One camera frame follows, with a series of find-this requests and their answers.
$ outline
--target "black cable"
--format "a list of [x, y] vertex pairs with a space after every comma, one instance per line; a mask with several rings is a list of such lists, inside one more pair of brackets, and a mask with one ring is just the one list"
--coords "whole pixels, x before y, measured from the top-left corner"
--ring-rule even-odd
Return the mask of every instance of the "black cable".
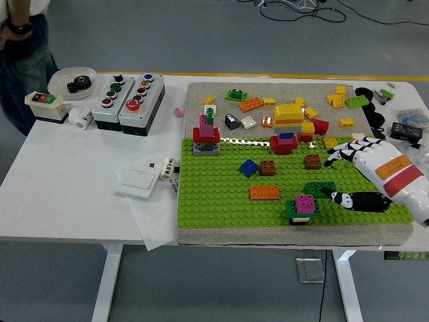
[[[302, 13], [302, 15], [300, 17], [297, 17], [296, 19], [277, 19], [277, 18], [269, 17], [269, 16], [267, 16], [266, 14], [264, 14], [262, 12], [262, 9], [263, 8], [267, 8], [267, 6], [270, 5], [270, 4], [272, 4], [272, 3], [281, 3], [283, 5], [287, 5], [291, 10], [293, 10], [295, 12], [298, 12], [298, 13]], [[339, 20], [330, 20], [330, 19], [327, 19], [327, 18], [323, 18], [323, 17], [321, 17], [321, 16], [318, 15], [319, 12], [321, 12], [323, 10], [335, 11], [335, 12], [339, 13], [342, 16], [342, 19], [339, 19]], [[267, 19], [270, 19], [270, 20], [273, 20], [273, 21], [297, 21], [297, 20], [302, 19], [304, 17], [316, 17], [316, 18], [319, 18], [321, 20], [324, 20], [324, 21], [327, 21], [327, 22], [332, 22], [332, 23], [341, 23], [341, 22], [344, 22], [346, 20], [346, 15], [343, 12], [341, 12], [341, 11], [335, 9], [335, 8], [329, 8], [329, 7], [319, 8], [319, 0], [317, 0], [316, 7], [314, 9], [311, 9], [310, 11], [300, 11], [300, 10], [298, 10], [298, 9], [290, 6], [288, 4], [288, 2], [278, 1], [277, 0], [277, 1], [268, 1], [268, 2], [265, 2], [264, 6], [259, 8], [259, 12], [260, 12], [260, 14], [263, 17], [265, 17]]]
[[328, 263], [328, 250], [324, 251], [324, 277], [323, 277], [323, 292], [322, 292], [322, 300], [320, 302], [320, 310], [319, 310], [319, 322], [322, 321], [322, 306], [324, 300], [324, 287], [326, 285], [326, 265]]
[[349, 8], [351, 11], [353, 11], [354, 13], [356, 13], [357, 15], [361, 16], [362, 18], [374, 21], [376, 23], [380, 23], [382, 25], [399, 25], [400, 23], [412, 23], [415, 25], [429, 25], [429, 23], [420, 23], [420, 22], [413, 22], [413, 21], [399, 21], [399, 22], [381, 22], [369, 17], [365, 17], [364, 15], [361, 15], [359, 12], [357, 12], [356, 10], [354, 10], [352, 7], [349, 7], [348, 5], [345, 5], [344, 3], [342, 3], [340, 0], [337, 0], [341, 5], [344, 5], [345, 7]]

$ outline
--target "person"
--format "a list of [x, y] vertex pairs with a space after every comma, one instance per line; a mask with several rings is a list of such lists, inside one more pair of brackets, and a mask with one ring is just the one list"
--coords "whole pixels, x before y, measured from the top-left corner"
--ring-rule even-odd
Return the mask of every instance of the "person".
[[0, 0], [0, 105], [25, 136], [36, 118], [24, 104], [33, 91], [47, 93], [58, 71], [48, 49], [45, 13], [50, 0]]

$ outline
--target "blue lego brick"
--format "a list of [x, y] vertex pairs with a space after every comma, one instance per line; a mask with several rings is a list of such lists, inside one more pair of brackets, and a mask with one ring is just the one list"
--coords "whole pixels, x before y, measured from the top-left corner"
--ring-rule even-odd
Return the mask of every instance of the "blue lego brick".
[[240, 171], [247, 177], [250, 178], [251, 176], [253, 176], [257, 169], [259, 168], [259, 166], [254, 163], [254, 161], [252, 161], [252, 159], [247, 159], [241, 166], [240, 166]]

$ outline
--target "robotic hand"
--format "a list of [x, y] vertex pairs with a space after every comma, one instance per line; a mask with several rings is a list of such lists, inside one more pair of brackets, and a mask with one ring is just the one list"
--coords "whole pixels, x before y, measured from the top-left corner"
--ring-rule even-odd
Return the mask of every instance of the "robotic hand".
[[322, 188], [335, 203], [356, 211], [384, 212], [392, 202], [404, 205], [423, 227], [429, 226], [429, 181], [410, 159], [386, 141], [363, 138], [336, 146], [328, 151], [332, 156], [324, 163], [345, 159], [371, 181], [381, 193], [336, 193]]

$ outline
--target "wristwatch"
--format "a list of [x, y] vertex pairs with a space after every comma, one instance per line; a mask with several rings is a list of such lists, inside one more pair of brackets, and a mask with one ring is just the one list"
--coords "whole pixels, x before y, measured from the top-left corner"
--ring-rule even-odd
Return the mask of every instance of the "wristwatch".
[[27, 23], [26, 25], [23, 25], [22, 27], [17, 27], [12, 23], [10, 17], [7, 20], [7, 26], [13, 33], [17, 35], [26, 35], [33, 30], [33, 24], [31, 22]]

